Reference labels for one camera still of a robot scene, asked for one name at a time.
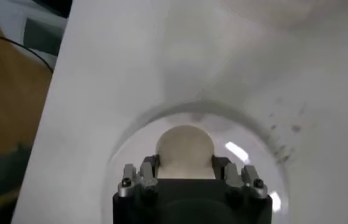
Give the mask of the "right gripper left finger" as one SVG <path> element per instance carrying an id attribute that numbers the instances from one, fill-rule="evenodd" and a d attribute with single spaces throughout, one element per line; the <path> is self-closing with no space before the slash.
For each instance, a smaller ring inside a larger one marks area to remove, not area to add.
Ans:
<path id="1" fill-rule="evenodd" d="M 133 164 L 126 164 L 123 169 L 123 176 L 117 187 L 119 197 L 132 197 L 136 193 L 136 189 L 141 187 L 142 190 L 155 191 L 158 183 L 159 156 L 147 156 L 144 158 L 139 172 Z"/>

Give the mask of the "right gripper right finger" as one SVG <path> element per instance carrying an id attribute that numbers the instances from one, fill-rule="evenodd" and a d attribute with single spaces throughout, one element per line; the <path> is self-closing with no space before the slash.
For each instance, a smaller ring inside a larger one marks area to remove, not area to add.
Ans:
<path id="1" fill-rule="evenodd" d="M 236 164 L 227 157 L 212 157 L 212 168 L 217 180 L 224 180 L 233 190 L 243 192 L 247 190 L 252 198 L 266 199 L 268 187 L 259 177 L 257 170 L 252 165 L 245 165 L 238 170 Z"/>

